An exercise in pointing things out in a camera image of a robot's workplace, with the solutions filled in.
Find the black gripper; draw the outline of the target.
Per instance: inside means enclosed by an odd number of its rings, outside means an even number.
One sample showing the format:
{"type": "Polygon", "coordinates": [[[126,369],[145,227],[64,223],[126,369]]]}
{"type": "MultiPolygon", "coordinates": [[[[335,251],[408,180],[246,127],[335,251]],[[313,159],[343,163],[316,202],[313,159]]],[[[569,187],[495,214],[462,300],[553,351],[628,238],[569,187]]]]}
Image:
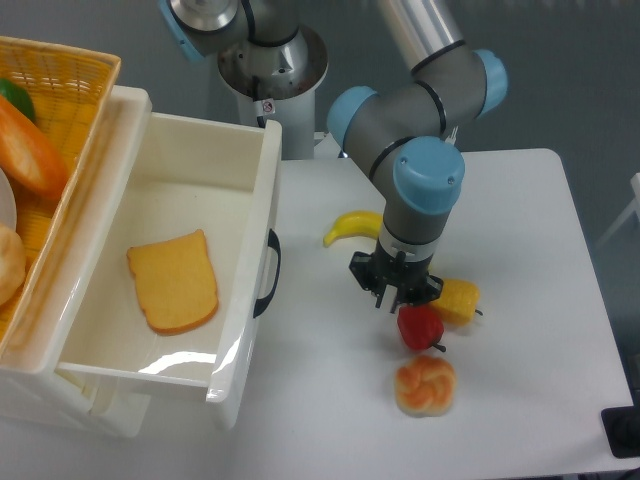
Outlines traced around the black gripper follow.
{"type": "Polygon", "coordinates": [[[439,299],[443,290],[443,280],[429,274],[432,257],[394,249],[380,237],[373,255],[353,254],[349,270],[360,288],[375,298],[376,308],[381,306],[389,285],[396,288],[395,303],[427,304],[439,299]]]}

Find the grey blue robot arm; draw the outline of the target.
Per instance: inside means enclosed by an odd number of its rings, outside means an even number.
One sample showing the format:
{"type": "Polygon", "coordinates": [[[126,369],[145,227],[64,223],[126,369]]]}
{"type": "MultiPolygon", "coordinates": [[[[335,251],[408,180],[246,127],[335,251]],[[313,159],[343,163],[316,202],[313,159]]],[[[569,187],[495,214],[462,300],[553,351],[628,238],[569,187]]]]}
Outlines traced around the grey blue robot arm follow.
{"type": "MultiPolygon", "coordinates": [[[[327,128],[385,201],[375,250],[353,255],[352,275],[377,299],[394,287],[396,305],[423,305],[443,290],[429,266],[465,173],[452,138],[504,100],[508,77],[492,52],[467,46],[445,2],[378,7],[411,80],[389,94],[346,90],[331,105],[327,128]]],[[[163,1],[159,9],[187,58],[216,57],[243,125],[276,121],[285,156],[311,152],[328,56],[295,2],[163,1]]]]}

